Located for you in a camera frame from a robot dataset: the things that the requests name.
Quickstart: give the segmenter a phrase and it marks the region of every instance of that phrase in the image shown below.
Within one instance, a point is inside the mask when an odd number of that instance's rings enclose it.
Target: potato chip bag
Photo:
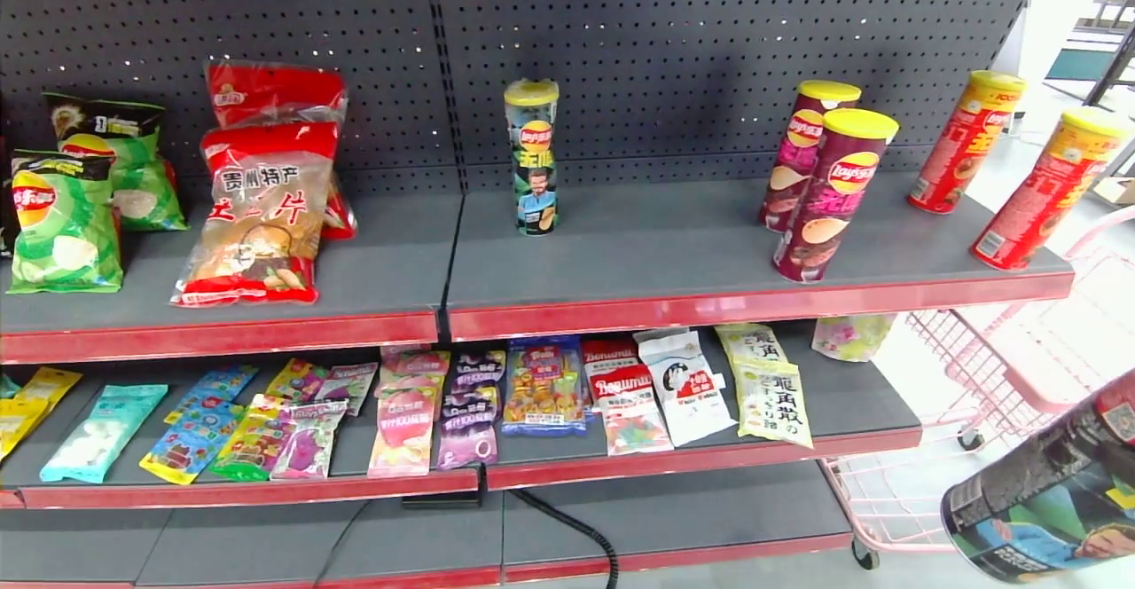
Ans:
[[[123,229],[187,229],[174,192],[173,169],[158,155],[166,108],[82,100],[44,92],[60,152],[110,157],[110,182]]]
[[[16,150],[16,237],[8,294],[116,293],[123,286],[110,157]]]
[[[336,124],[213,129],[213,205],[170,303],[314,303]]]

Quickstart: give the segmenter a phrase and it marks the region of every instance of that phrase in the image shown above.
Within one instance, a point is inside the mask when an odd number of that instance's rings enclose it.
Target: red shelf edge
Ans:
[[[1066,297],[1074,278],[1075,272],[1067,270],[1045,275],[1004,274],[995,278],[952,278],[944,281],[818,285],[758,293],[462,306],[451,309],[448,317],[453,339],[461,343],[514,338],[519,335],[582,334],[629,330],[636,327],[716,326],[1043,301]]]
[[[624,554],[619,556],[619,571],[622,573],[669,566],[713,564],[755,557],[787,556],[807,552],[838,549],[850,545],[851,532],[847,532],[797,538],[794,540],[777,540],[774,542],[724,545],[721,547],[678,549],[676,552],[654,552],[649,554]],[[504,580],[505,582],[555,580],[560,578],[607,573],[607,569],[606,558],[505,565]]]
[[[709,471],[709,469],[753,468],[793,461],[812,461],[871,452],[917,447],[922,428],[819,438],[807,449],[782,440],[729,445],[723,447],[680,448],[673,452],[595,456],[572,461],[490,465],[488,489],[499,491],[565,482],[634,478],[658,473]]]

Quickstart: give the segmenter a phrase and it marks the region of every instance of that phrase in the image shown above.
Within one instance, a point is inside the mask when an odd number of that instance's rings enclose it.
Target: lay's chip bag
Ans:
[[[8,294],[121,289],[111,158],[31,150],[15,155],[11,194],[20,234]]]
[[[81,100],[44,92],[60,152],[110,157],[115,208],[123,229],[187,229],[173,169],[158,153],[166,109],[150,103]]]

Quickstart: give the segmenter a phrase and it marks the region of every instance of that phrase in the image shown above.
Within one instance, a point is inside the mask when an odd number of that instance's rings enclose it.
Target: candy bag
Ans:
[[[182,412],[138,466],[174,485],[190,485],[233,436],[244,409],[219,398],[203,399]]]
[[[167,390],[166,384],[109,384],[102,388],[91,414],[74,428],[40,470],[40,480],[56,482],[70,478],[101,483],[110,465]]]
[[[272,480],[327,478],[331,471],[335,429],[347,412],[346,401],[323,401],[284,407],[280,419],[291,432],[272,468]]]
[[[328,373],[327,368],[312,365],[306,360],[292,359],[280,373],[276,375],[272,382],[268,384],[264,394],[292,403],[308,403],[316,399],[316,395],[327,381]]]
[[[8,294],[121,289],[110,161],[16,150],[11,194],[20,233]]]
[[[252,396],[252,404],[209,471],[242,482],[268,480],[292,434],[284,414],[287,404],[276,396]]]
[[[202,376],[201,380],[190,392],[186,392],[185,396],[182,396],[177,407],[166,414],[166,424],[176,423],[183,412],[193,407],[194,404],[201,404],[205,398],[233,402],[244,389],[244,386],[247,386],[249,381],[252,380],[252,376],[259,371],[259,368],[252,365],[232,365]]]
[[[201,142],[212,212],[170,303],[314,303],[335,124],[213,129]]]
[[[507,436],[583,436],[583,390],[565,354],[579,338],[512,339],[508,343],[508,399],[501,431]]]
[[[588,353],[587,343],[583,346],[585,355]],[[590,386],[603,415],[608,456],[669,452],[674,448],[654,398],[650,371],[644,363],[636,360],[623,368],[596,371],[590,377]]]
[[[158,155],[166,109],[150,103],[81,100],[44,92],[60,152],[110,157],[110,182],[123,229],[187,229],[171,169]]]

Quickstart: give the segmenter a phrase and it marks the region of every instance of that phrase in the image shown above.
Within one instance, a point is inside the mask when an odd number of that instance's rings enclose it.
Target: snack bag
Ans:
[[[111,160],[16,150],[11,194],[20,233],[8,294],[121,289]]]
[[[201,143],[213,208],[170,302],[314,303],[335,124],[213,129]]]
[[[222,128],[320,120],[343,125],[346,119],[347,87],[336,71],[224,59],[205,65],[205,79],[217,124]],[[323,210],[323,237],[350,238],[358,230],[354,210],[333,173]]]
[[[378,371],[378,363],[361,363],[360,365],[337,365],[331,368],[327,380],[316,393],[317,401],[346,401],[347,414],[359,415],[362,404],[367,402],[367,392]]]
[[[280,419],[291,432],[272,468],[272,480],[327,478],[331,471],[335,429],[347,412],[346,401],[323,401],[284,407]]]
[[[253,396],[244,418],[209,471],[238,482],[268,480],[292,434],[284,415],[287,404],[287,401],[276,396]]]
[[[166,108],[126,101],[81,100],[44,92],[60,152],[110,157],[115,208],[123,229],[187,229],[170,168],[158,155]]]
[[[43,398],[0,401],[0,462],[11,454],[45,415],[48,402]]]
[[[65,478],[101,483],[134,432],[161,403],[169,386],[137,384],[102,388],[94,410],[74,428],[48,464],[40,480],[56,482]]]
[[[205,398],[183,411],[138,466],[174,485],[190,485],[233,436],[244,409]]]
[[[501,431],[513,436],[583,436],[583,390],[565,353],[579,338],[528,338],[508,343],[508,399]]]
[[[225,402],[233,402],[244,386],[252,380],[252,376],[259,372],[259,368],[252,365],[232,365],[210,371],[202,376],[201,380],[193,386],[171,412],[166,414],[166,424],[177,422],[182,413],[195,404],[201,404],[203,399],[216,398]]]
[[[718,392],[723,384],[701,355],[698,331],[648,339],[639,345],[639,359],[654,377],[674,447],[737,424]]]
[[[283,398],[292,403],[309,403],[327,381],[328,371],[319,365],[312,365],[306,360],[292,359],[287,365],[268,384],[264,394]]]
[[[588,343],[583,343],[585,354]],[[650,371],[644,363],[636,360],[614,370],[596,371],[589,380],[595,403],[603,414],[608,456],[674,448],[654,398]]]

